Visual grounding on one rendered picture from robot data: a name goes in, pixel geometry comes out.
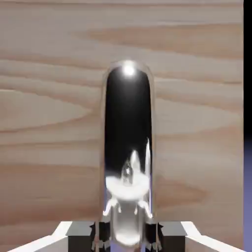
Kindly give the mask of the curved shiny metal handle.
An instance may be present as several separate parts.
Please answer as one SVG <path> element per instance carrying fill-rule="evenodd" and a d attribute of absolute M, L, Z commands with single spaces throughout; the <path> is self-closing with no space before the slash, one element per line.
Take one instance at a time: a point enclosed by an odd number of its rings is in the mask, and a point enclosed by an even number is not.
<path fill-rule="evenodd" d="M 156 252 L 153 210 L 152 76 L 133 60 L 113 63 L 104 79 L 104 252 Z"/>

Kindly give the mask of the light wood cabinet door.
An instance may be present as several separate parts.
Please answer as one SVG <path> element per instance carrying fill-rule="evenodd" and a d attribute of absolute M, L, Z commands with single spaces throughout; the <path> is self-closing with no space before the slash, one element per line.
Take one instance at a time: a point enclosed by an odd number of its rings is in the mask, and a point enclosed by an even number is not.
<path fill-rule="evenodd" d="M 0 252 L 98 211 L 103 75 L 155 77 L 157 214 L 243 247 L 243 0 L 0 0 Z"/>

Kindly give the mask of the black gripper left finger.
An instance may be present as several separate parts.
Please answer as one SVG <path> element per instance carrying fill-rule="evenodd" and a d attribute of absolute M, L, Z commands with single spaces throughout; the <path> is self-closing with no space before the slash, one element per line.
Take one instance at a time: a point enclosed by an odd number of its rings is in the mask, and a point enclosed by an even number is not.
<path fill-rule="evenodd" d="M 51 235 L 7 252 L 110 252 L 110 223 L 62 221 Z"/>

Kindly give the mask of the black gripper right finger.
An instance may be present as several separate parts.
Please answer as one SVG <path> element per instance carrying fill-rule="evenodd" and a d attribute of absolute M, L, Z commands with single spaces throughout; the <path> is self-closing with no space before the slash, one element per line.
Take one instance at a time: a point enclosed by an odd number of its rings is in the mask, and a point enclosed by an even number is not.
<path fill-rule="evenodd" d="M 164 221 L 145 228 L 145 252 L 246 252 L 201 234 L 191 221 Z"/>

